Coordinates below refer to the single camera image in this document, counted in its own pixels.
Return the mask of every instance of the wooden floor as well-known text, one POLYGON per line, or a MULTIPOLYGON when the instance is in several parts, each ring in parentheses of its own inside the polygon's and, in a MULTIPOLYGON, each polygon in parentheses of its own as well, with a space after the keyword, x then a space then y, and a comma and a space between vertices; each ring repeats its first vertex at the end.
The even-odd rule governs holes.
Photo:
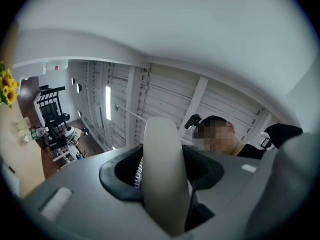
MULTIPOLYGON (((31 126, 41 126, 38 115, 34 107, 34 100, 39 93, 39 81, 37 77, 30 77, 28 80, 22 80, 20 94, 17 101, 23 117, 28 117, 31 122, 31 126)), ((49 178, 57 172, 59 166, 52 162, 51 154, 48 154, 42 145, 41 147, 41 159, 42 167, 45 178, 49 178)))

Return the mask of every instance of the table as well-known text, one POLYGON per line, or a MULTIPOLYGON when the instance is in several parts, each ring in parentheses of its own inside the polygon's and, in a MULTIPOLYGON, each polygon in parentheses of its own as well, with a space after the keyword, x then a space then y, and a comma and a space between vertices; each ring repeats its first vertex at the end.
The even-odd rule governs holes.
POLYGON ((0 104, 0 156, 6 166, 15 171, 19 179, 19 196, 25 198, 34 188, 45 181, 41 160, 41 148, 34 140, 25 143, 28 129, 18 131, 16 123, 23 119, 18 101, 12 109, 0 104))

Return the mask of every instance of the ceiling beam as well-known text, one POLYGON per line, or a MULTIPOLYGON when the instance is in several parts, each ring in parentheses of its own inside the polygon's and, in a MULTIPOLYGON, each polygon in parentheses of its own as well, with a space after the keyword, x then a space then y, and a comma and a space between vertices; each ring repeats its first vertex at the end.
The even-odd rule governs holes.
POLYGON ((93 101, 91 103, 91 99, 90 99, 90 88, 89 88, 89 83, 90 83, 90 61, 88 61, 86 63, 86 66, 87 66, 87 78, 86 78, 86 83, 85 83, 85 93, 86 93, 86 99, 87 99, 87 102, 88 102, 88 109, 89 109, 89 116, 91 117, 92 119, 92 125, 94 125, 94 117, 93 117, 93 114, 92 114, 92 110, 91 110, 91 106, 94 104, 93 101))
POLYGON ((260 87, 253 85, 247 79, 226 74, 226 70, 223 68, 208 68, 185 61, 152 56, 142 56, 142 61, 190 71, 219 81, 254 99, 279 118, 284 124, 300 127, 299 120, 291 107, 288 106, 287 101, 283 100, 280 96, 271 96, 260 87))
POLYGON ((206 90, 208 80, 209 80, 208 78, 201 76, 198 81, 198 84, 196 85, 192 100, 189 104, 188 110, 186 111, 186 113, 184 115, 184 118, 182 120, 182 123, 181 123, 179 131, 178 131, 180 138, 182 138, 187 131, 187 129, 185 129, 185 124, 188 122, 190 117, 196 113, 196 111, 198 109, 199 103, 202 99, 202 96, 204 95, 205 90, 206 90))
MULTIPOLYGON (((112 86, 112 80, 113 80, 113 71, 114 66, 112 63, 102 63, 100 67, 100 77, 101 79, 101 112, 102 112, 102 124, 104 127, 104 133, 108 140, 108 145, 110 145, 110 148, 112 149, 114 145, 113 140, 113 134, 111 131, 112 128, 112 122, 107 119, 106 114, 106 86, 110 87, 112 86)), ((112 114, 113 114, 113 108, 111 106, 111 120, 112 120, 112 114)))
MULTIPOLYGON (((129 69, 128 84, 126 91, 126 104, 127 110, 138 113, 138 103, 140 96, 140 88, 142 81, 141 69, 131 66, 129 69)), ((135 145, 137 117, 125 112, 125 146, 132 147, 135 145)))

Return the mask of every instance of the black shirt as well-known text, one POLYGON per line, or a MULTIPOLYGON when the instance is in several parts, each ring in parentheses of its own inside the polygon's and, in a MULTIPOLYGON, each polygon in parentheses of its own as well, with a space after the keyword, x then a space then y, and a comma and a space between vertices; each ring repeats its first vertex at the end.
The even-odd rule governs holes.
MULTIPOLYGON (((265 132, 269 134, 272 144, 277 149, 280 148, 285 141, 303 133, 302 129, 299 127, 282 123, 269 126, 267 129, 265 129, 265 132)), ((237 156, 243 158, 261 159, 265 152, 265 149, 260 150, 250 144, 246 144, 237 156)))
POLYGON ((261 159, 265 152, 265 149, 259 150, 250 144, 245 144, 237 157, 261 159))

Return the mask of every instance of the wall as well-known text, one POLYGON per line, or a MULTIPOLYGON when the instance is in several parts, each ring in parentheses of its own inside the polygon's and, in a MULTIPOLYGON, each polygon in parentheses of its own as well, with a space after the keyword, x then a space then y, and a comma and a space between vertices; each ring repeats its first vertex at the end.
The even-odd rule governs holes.
POLYGON ((13 67, 53 60, 97 60, 147 67, 142 55, 101 36, 78 31, 41 29, 19 33, 13 67))
MULTIPOLYGON (((59 34, 40 38, 44 29, 91 33, 100 44, 110 39, 148 56, 221 67, 272 99, 285 99, 319 51, 319 39, 295 0, 28 0, 17 19, 21 31, 30 33, 21 49, 32 48, 25 52, 35 58, 53 48, 68 56, 63 51, 71 46, 86 49, 82 56, 123 55, 102 45, 98 50, 93 42, 79 47, 78 40, 59 34)), ((15 63, 25 60, 17 56, 15 63)))
POLYGON ((49 85, 49 88, 57 88, 65 86, 65 90, 59 92, 59 100, 63 113, 70 114, 70 122, 78 119, 78 111, 75 107, 74 96, 72 92, 76 92, 76 86, 71 85, 69 78, 69 70, 48 70, 45 74, 39 76, 39 86, 49 85))
POLYGON ((286 97, 304 132, 320 129, 320 54, 286 97))
POLYGON ((12 69, 13 77, 19 81, 20 79, 26 79, 31 77, 37 77, 46 73, 44 63, 33 63, 25 66, 19 66, 12 69))

